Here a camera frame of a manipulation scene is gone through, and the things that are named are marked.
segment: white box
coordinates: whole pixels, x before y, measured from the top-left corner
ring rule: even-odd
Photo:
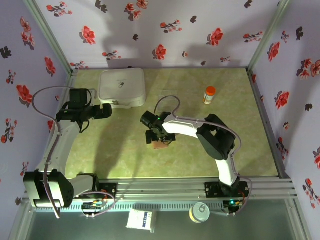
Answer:
[[[99,79],[98,98],[113,109],[140,107],[146,102],[146,84],[141,68],[103,71]]]

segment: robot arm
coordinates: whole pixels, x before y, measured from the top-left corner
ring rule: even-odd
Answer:
[[[171,143],[176,140],[175,134],[199,139],[207,154],[215,159],[220,182],[230,187],[236,183],[238,176],[233,171],[230,156],[235,147],[236,137],[229,131],[205,123],[197,124],[197,121],[192,118],[179,119],[169,112],[163,112],[160,116],[156,116],[146,111],[140,121],[150,129],[146,131],[147,144],[152,141]],[[210,114],[204,121],[226,126],[214,114]]]
[[[71,147],[79,133],[83,133],[83,123],[89,126],[90,119],[106,119],[112,115],[110,104],[90,106],[87,89],[71,89],[70,101],[57,113],[56,120],[60,132],[55,128],[44,158],[33,172],[26,172],[23,178],[30,202],[34,208],[52,207],[44,188],[44,171],[47,158],[59,135],[59,141],[51,155],[48,167],[48,185],[58,208],[69,207],[75,196],[87,191],[99,191],[99,180],[95,174],[79,174],[66,179],[65,171]]]

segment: purple wall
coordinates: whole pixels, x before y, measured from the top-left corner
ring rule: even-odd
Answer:
[[[42,88],[65,85],[67,73],[22,0],[1,2],[0,22],[0,239],[6,240],[25,191],[24,171],[40,162],[50,134],[31,97]],[[54,116],[61,92],[39,95],[35,104]]]
[[[253,71],[313,239],[320,235],[319,13],[319,0],[293,0]]]
[[[248,66],[279,0],[36,2],[73,68],[230,68]]]

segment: gray cable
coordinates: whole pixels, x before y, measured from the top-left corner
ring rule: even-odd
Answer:
[[[162,100],[164,100],[164,99],[166,99],[166,98],[169,98],[169,97],[173,97],[173,98],[177,99],[177,101],[178,101],[177,107],[172,111],[172,115],[175,117],[176,120],[180,119],[180,120],[193,121],[193,122],[196,123],[196,124],[199,124],[199,123],[200,123],[200,124],[209,124],[209,125],[212,125],[212,126],[215,126],[215,127],[218,127],[218,128],[221,128],[221,129],[224,129],[224,130],[229,131],[230,133],[232,133],[232,134],[239,140],[239,146],[238,146],[237,149],[234,150],[234,151],[231,153],[231,155],[230,155],[230,157],[231,157],[232,170],[233,170],[233,173],[234,173],[237,177],[239,177],[239,178],[241,178],[241,179],[245,179],[245,180],[247,180],[247,181],[250,182],[250,191],[249,191],[248,197],[246,198],[243,206],[236,212],[236,214],[239,214],[239,213],[244,209],[244,207],[247,205],[247,202],[248,202],[248,200],[249,200],[249,198],[250,198],[250,196],[251,196],[251,192],[252,192],[252,190],[253,190],[253,182],[251,181],[251,179],[248,178],[248,177],[245,177],[245,176],[241,176],[241,175],[236,171],[236,167],[235,167],[234,156],[235,156],[235,154],[240,150],[240,148],[241,148],[241,146],[242,146],[242,140],[241,140],[240,136],[239,136],[235,131],[233,131],[232,129],[230,129],[230,128],[226,127],[226,126],[217,124],[217,123],[213,123],[213,122],[209,122],[209,121],[203,121],[203,120],[194,120],[194,119],[192,119],[192,118],[184,118],[184,117],[178,117],[178,116],[176,116],[175,113],[176,113],[176,111],[178,111],[178,109],[179,109],[179,107],[180,107],[180,105],[181,105],[181,101],[180,101],[180,99],[179,99],[177,96],[174,96],[174,95],[168,95],[168,96],[164,96],[163,98],[161,98],[161,99],[156,103],[156,105],[155,105],[155,108],[154,108],[154,111],[153,111],[154,114],[156,113],[156,110],[157,110],[157,107],[158,107],[159,103],[160,103]]]
[[[58,129],[58,130],[57,130],[56,139],[55,139],[55,141],[54,141],[54,143],[53,143],[53,145],[52,145],[52,148],[51,148],[51,150],[50,150],[50,152],[49,152],[49,154],[48,154],[48,157],[47,157],[47,159],[46,159],[46,162],[45,162],[44,173],[43,173],[43,184],[44,184],[44,189],[45,189],[46,195],[48,196],[49,201],[50,201],[50,203],[52,204],[54,214],[55,214],[56,218],[59,219],[59,218],[60,218],[60,209],[58,209],[58,208],[56,207],[54,197],[52,196],[52,192],[51,192],[50,187],[49,187],[49,184],[48,184],[48,168],[49,168],[49,163],[50,163],[50,160],[51,160],[51,156],[52,156],[52,154],[53,154],[53,152],[54,152],[54,150],[55,150],[55,148],[56,148],[56,146],[57,146],[57,144],[58,144],[59,138],[60,138],[61,127],[60,127],[60,124],[58,123],[58,121],[57,121],[54,117],[49,116],[49,115],[47,115],[47,114],[44,114],[43,112],[39,111],[39,110],[36,108],[36,106],[35,106],[35,97],[36,97],[39,93],[41,93],[42,91],[47,90],[47,89],[73,89],[73,87],[70,87],[70,86],[50,86],[50,87],[43,88],[43,89],[37,91],[37,92],[33,95],[33,97],[32,97],[32,102],[31,102],[32,107],[34,108],[34,110],[35,110],[38,114],[40,114],[40,115],[42,115],[42,116],[44,116],[44,117],[52,120],[52,121],[56,124],[57,129]]]
[[[87,218],[94,218],[94,217],[97,217],[99,215],[102,215],[102,214],[105,214],[107,212],[109,212],[111,209],[113,209],[117,203],[116,199],[114,196],[112,196],[110,193],[107,193],[107,192],[102,192],[102,191],[87,191],[87,192],[84,192],[84,193],[81,193],[81,195],[91,195],[91,194],[103,194],[103,195],[107,195],[109,197],[111,197],[113,199],[113,204],[106,210],[104,211],[101,211],[101,212],[98,212],[96,214],[92,214],[92,215],[89,215],[89,214],[85,214],[83,213]]]

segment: orange bottle cap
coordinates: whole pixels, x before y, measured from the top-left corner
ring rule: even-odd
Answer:
[[[208,96],[213,96],[216,94],[216,88],[214,86],[208,86],[205,90],[205,93],[208,95]]]

